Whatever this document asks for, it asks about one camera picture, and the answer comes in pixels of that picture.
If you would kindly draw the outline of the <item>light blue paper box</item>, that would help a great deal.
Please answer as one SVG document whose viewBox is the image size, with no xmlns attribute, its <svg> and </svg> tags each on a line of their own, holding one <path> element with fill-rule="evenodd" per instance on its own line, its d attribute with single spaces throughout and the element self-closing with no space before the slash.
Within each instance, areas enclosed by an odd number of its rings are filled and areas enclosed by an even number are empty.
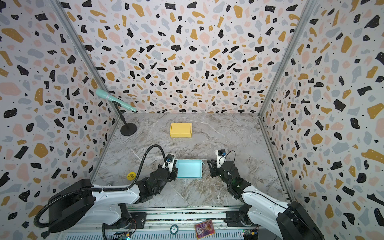
<svg viewBox="0 0 384 240">
<path fill-rule="evenodd" d="M 177 160 L 177 179 L 201 179 L 203 176 L 202 160 Z"/>
</svg>

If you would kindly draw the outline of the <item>yellow paper box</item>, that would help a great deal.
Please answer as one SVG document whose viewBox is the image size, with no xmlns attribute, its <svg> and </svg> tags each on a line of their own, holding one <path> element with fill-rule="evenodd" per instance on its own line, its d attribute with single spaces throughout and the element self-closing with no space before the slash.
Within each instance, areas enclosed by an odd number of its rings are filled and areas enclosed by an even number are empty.
<svg viewBox="0 0 384 240">
<path fill-rule="evenodd" d="M 192 123 L 171 123 L 171 138 L 191 138 L 193 135 Z"/>
</svg>

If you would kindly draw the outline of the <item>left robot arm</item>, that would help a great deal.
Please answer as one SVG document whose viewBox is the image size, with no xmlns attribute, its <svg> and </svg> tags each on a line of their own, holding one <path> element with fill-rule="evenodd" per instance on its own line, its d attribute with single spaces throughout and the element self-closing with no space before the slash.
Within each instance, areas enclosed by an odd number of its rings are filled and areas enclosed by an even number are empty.
<svg viewBox="0 0 384 240">
<path fill-rule="evenodd" d="M 51 233 L 65 231 L 76 224 L 120 224 L 131 217 L 126 207 L 144 203 L 161 193 L 165 185 L 176 180 L 178 169 L 159 168 L 131 188 L 92 185 L 80 180 L 49 199 L 48 228 Z"/>
</svg>

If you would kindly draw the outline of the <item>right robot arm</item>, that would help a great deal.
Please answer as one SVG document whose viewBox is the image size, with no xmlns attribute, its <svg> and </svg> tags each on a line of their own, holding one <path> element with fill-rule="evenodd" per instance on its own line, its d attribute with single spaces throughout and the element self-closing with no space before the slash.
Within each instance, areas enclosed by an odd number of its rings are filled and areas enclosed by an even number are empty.
<svg viewBox="0 0 384 240">
<path fill-rule="evenodd" d="M 262 193 L 239 174 L 234 161 L 207 161 L 212 178 L 219 177 L 229 194 L 243 205 L 226 213 L 229 227 L 264 227 L 282 240 L 323 240 L 325 237 L 304 207 Z"/>
</svg>

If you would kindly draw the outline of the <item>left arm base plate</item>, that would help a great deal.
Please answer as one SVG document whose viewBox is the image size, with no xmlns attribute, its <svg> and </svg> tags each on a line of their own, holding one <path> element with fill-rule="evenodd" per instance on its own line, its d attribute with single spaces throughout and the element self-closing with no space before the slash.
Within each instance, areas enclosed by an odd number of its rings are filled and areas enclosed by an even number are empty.
<svg viewBox="0 0 384 240">
<path fill-rule="evenodd" d="M 123 216 L 114 224 L 103 224 L 103 230 L 117 230 L 126 232 L 128 230 L 143 229 L 146 223 L 147 213 L 128 213 Z"/>
</svg>

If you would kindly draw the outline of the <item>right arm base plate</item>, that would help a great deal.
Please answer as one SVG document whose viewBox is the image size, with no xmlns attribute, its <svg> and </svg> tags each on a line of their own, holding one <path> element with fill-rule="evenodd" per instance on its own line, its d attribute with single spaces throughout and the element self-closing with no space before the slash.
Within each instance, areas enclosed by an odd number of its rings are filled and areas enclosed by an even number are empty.
<svg viewBox="0 0 384 240">
<path fill-rule="evenodd" d="M 239 210 L 226 211 L 226 218 L 224 219 L 224 222 L 227 224 L 228 227 L 255 228 L 255 227 L 261 226 L 261 225 L 252 223 L 251 220 L 248 217 L 246 217 L 246 214 Z"/>
</svg>

